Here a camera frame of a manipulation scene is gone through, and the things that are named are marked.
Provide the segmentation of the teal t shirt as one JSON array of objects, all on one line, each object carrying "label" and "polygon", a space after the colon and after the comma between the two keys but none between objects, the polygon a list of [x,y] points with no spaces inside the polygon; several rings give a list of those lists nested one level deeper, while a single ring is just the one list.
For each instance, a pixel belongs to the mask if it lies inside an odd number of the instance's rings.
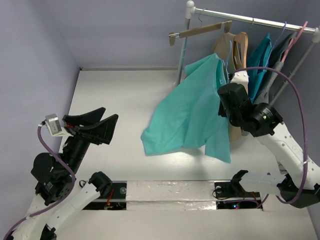
[{"label": "teal t shirt", "polygon": [[231,162],[228,120],[218,114],[224,62],[211,54],[185,68],[186,78],[155,108],[141,134],[146,155],[204,147],[204,154]]}]

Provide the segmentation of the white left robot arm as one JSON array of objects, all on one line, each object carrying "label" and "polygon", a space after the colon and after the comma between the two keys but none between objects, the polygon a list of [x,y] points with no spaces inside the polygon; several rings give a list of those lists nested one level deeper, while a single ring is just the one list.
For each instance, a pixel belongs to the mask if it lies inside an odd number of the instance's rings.
[{"label": "white left robot arm", "polygon": [[81,115],[47,115],[37,126],[37,137],[46,152],[33,161],[32,176],[37,180],[31,205],[22,219],[5,234],[6,240],[55,240],[59,227],[80,212],[91,201],[109,197],[112,180],[103,172],[95,172],[81,191],[64,206],[71,194],[76,173],[91,144],[110,144],[118,114],[105,119],[106,109],[97,108]]}]

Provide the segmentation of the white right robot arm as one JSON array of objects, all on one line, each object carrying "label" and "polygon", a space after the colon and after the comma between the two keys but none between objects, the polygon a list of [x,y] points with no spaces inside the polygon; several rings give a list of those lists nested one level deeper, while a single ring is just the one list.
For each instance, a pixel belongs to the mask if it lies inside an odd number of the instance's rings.
[{"label": "white right robot arm", "polygon": [[245,87],[228,83],[217,91],[219,115],[232,126],[250,133],[271,151],[285,169],[278,176],[259,175],[240,170],[230,180],[235,196],[260,192],[276,196],[284,204],[302,209],[320,202],[320,167],[294,140],[277,110],[268,103],[252,103]]}]

